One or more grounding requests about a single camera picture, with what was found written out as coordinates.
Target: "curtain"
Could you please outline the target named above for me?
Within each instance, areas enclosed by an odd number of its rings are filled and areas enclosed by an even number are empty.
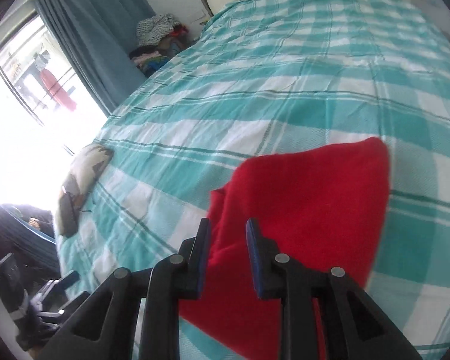
[[[97,104],[110,115],[144,81],[128,58],[146,0],[34,0],[38,14]]]

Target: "folded clothes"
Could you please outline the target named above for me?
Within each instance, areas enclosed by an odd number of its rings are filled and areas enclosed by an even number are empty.
[[[141,56],[142,54],[153,53],[154,51],[156,51],[156,46],[140,46],[137,47],[135,50],[132,50],[128,54],[128,58],[133,59],[138,56]]]
[[[140,65],[142,62],[145,62],[147,59],[150,59],[154,56],[159,56],[160,53],[158,51],[154,51],[154,52],[149,52],[149,53],[145,53],[142,54],[141,56],[137,56],[135,58],[132,58],[132,61],[136,64],[136,65]]]
[[[377,138],[243,162],[211,193],[211,248],[200,301],[186,320],[247,359],[275,360],[280,302],[253,290],[245,239],[249,218],[306,267],[341,266],[365,285],[389,194],[387,147]]]
[[[159,54],[143,61],[138,65],[138,68],[147,78],[149,78],[158,69],[164,66],[169,60],[170,58]]]

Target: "plaid bedspread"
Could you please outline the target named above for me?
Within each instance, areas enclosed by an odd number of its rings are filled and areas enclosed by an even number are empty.
[[[58,238],[62,270],[82,275],[77,292],[119,266],[153,266],[195,235],[209,192],[246,158],[370,136],[388,145],[391,193],[367,291],[439,359],[450,345],[450,44],[401,0],[225,8],[100,131],[115,156],[79,233]],[[240,358],[184,321],[180,339],[185,360]]]

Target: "window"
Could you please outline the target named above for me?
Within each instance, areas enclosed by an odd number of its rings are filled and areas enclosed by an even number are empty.
[[[106,120],[40,17],[25,24],[0,50],[0,203],[53,209]]]

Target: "patterned pillow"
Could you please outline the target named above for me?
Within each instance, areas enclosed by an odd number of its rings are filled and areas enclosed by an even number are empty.
[[[77,232],[80,209],[112,157],[112,150],[92,143],[85,146],[73,159],[70,172],[62,183],[58,208],[54,216],[57,234],[71,237]]]

